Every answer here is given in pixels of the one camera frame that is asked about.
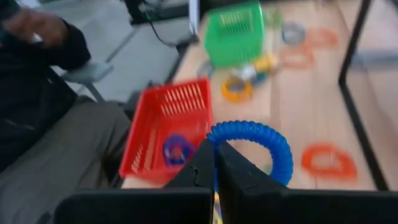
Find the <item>plastic ring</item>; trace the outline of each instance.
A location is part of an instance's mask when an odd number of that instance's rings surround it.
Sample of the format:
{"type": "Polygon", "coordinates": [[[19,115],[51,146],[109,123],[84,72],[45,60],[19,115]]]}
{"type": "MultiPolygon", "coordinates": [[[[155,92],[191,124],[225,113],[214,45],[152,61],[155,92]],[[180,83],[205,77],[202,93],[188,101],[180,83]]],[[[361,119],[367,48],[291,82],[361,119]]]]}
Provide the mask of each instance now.
{"type": "Polygon", "coordinates": [[[251,97],[252,86],[250,82],[244,83],[237,78],[229,78],[221,86],[221,91],[225,98],[233,102],[241,102],[251,97]],[[231,87],[236,84],[243,84],[243,89],[240,91],[231,91],[231,87]]]}
{"type": "Polygon", "coordinates": [[[253,62],[253,66],[256,69],[258,73],[262,72],[273,72],[274,70],[277,70],[279,66],[278,58],[274,54],[269,54],[266,56],[261,57],[260,59],[257,59],[253,62]]]}
{"type": "Polygon", "coordinates": [[[282,23],[283,17],[279,11],[264,13],[264,25],[266,27],[280,27],[282,23]]]}
{"type": "Polygon", "coordinates": [[[211,127],[207,138],[214,145],[215,156],[218,156],[218,146],[227,140],[249,140],[256,142],[269,150],[272,158],[270,178],[287,185],[293,174],[293,156],[287,140],[276,130],[253,121],[224,121],[211,127]]]}
{"type": "Polygon", "coordinates": [[[213,221],[215,221],[216,224],[222,224],[223,219],[221,215],[221,206],[220,206],[220,197],[218,196],[218,193],[214,193],[214,209],[213,209],[213,221]]]}
{"type": "Polygon", "coordinates": [[[210,60],[207,60],[197,70],[197,77],[211,77],[214,73],[214,66],[210,60]]]}
{"type": "Polygon", "coordinates": [[[257,74],[252,80],[251,80],[251,85],[252,86],[258,86],[261,83],[263,83],[267,78],[267,75],[265,73],[260,73],[257,74]]]}
{"type": "Polygon", "coordinates": [[[302,167],[316,177],[334,177],[342,180],[355,179],[357,177],[357,171],[352,158],[336,146],[328,143],[314,144],[310,146],[303,154],[302,167]],[[339,160],[341,167],[315,167],[313,165],[313,158],[322,154],[335,155],[339,160]]]}
{"type": "Polygon", "coordinates": [[[165,163],[168,166],[182,165],[187,159],[190,159],[195,151],[195,147],[190,144],[183,136],[173,135],[166,139],[163,145],[163,155],[165,163]],[[173,149],[181,149],[181,157],[173,157],[173,149]]]}
{"type": "Polygon", "coordinates": [[[312,68],[314,64],[313,52],[305,45],[285,49],[281,51],[279,56],[285,68],[302,70],[312,68]],[[303,60],[302,62],[294,62],[293,60],[289,60],[289,58],[294,56],[303,56],[305,60],[303,60]]]}
{"type": "Polygon", "coordinates": [[[338,45],[338,38],[337,35],[330,29],[309,29],[307,31],[305,45],[314,49],[334,47],[338,45]]]}
{"type": "Polygon", "coordinates": [[[305,40],[305,27],[297,22],[286,22],[282,28],[282,39],[287,45],[300,45],[305,40]]]}

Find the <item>black jacket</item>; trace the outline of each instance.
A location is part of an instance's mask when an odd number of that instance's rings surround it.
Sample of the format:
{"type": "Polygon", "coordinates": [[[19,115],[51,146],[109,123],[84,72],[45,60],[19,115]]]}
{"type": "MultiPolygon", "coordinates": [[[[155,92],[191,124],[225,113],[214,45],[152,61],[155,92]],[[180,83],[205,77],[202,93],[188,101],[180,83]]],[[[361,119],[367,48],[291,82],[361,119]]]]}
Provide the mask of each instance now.
{"type": "Polygon", "coordinates": [[[76,94],[50,68],[74,70],[90,59],[76,27],[61,47],[12,39],[0,46],[0,172],[26,152],[72,106],[76,94]]]}

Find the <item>red basket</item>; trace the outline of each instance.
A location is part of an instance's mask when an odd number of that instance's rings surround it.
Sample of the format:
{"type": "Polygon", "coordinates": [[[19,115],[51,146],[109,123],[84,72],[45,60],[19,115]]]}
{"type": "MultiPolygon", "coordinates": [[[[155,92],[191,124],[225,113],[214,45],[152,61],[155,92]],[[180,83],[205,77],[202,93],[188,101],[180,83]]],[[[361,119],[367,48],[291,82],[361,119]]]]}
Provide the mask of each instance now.
{"type": "Polygon", "coordinates": [[[155,87],[142,92],[131,124],[120,176],[166,184],[182,166],[168,167],[163,143],[180,134],[199,146],[213,124],[209,80],[155,87]]]}

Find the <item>blue coiled ring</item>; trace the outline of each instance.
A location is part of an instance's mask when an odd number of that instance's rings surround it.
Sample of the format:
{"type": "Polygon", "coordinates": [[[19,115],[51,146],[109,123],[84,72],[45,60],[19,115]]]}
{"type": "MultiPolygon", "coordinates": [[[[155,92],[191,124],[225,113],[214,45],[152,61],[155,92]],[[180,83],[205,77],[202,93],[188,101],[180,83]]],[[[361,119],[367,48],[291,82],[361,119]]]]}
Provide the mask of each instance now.
{"type": "Polygon", "coordinates": [[[183,136],[174,134],[166,139],[163,145],[163,157],[168,166],[182,165],[190,159],[195,152],[195,146],[188,142],[183,136]],[[181,148],[181,157],[173,158],[172,149],[181,148]]]}
{"type": "Polygon", "coordinates": [[[217,156],[218,145],[227,140],[248,140],[268,148],[272,158],[272,179],[287,185],[293,174],[293,157],[286,138],[276,130],[253,121],[228,121],[211,127],[207,138],[215,145],[217,156]]]}

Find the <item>black metal frame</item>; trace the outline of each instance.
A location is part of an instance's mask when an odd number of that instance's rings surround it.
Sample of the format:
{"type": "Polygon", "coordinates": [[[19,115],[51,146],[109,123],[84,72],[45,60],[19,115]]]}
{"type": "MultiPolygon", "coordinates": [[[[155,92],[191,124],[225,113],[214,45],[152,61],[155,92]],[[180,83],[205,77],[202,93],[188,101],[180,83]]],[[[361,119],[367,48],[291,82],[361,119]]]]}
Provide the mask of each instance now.
{"type": "Polygon", "coordinates": [[[345,101],[349,116],[351,118],[351,121],[353,122],[359,143],[361,144],[366,162],[368,163],[368,167],[371,171],[374,183],[378,190],[389,190],[387,182],[381,172],[379,163],[377,162],[376,156],[374,155],[372,145],[369,142],[368,135],[366,134],[365,128],[362,124],[361,117],[358,114],[358,110],[356,109],[354,100],[351,96],[351,93],[349,92],[346,83],[347,71],[349,69],[349,66],[351,65],[351,60],[353,58],[353,55],[356,52],[358,40],[361,37],[361,33],[364,24],[366,22],[366,16],[368,14],[370,6],[371,6],[371,0],[362,0],[361,8],[359,10],[358,18],[355,23],[354,31],[349,41],[343,66],[341,67],[340,70],[338,84],[340,86],[341,94],[343,95],[343,99],[345,101]]]}

